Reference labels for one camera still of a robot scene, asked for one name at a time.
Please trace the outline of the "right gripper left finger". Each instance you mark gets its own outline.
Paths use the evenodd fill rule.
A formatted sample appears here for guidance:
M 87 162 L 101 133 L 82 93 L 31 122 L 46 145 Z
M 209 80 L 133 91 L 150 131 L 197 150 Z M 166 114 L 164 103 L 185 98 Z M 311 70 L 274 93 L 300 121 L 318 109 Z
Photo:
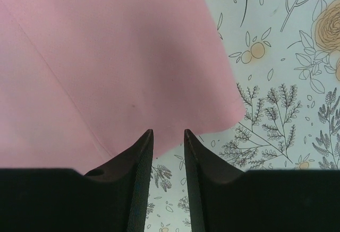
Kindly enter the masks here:
M 149 129 L 131 147 L 85 174 L 95 186 L 84 231 L 144 230 L 153 150 Z

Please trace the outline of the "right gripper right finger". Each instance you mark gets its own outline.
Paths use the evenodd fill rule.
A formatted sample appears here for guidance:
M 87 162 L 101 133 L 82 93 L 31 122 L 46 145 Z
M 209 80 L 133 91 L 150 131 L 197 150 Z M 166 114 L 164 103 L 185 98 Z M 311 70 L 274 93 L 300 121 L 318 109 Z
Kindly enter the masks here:
M 192 231 L 232 231 L 237 211 L 232 184 L 243 171 L 184 131 L 184 157 Z

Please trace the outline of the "pink t shirt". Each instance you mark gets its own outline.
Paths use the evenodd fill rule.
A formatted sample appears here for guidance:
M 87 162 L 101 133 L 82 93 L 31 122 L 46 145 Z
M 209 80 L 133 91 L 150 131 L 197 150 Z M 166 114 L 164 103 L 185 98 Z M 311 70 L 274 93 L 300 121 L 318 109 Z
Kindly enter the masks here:
M 146 130 L 227 130 L 244 104 L 205 0 L 1 0 L 1 167 L 86 173 Z

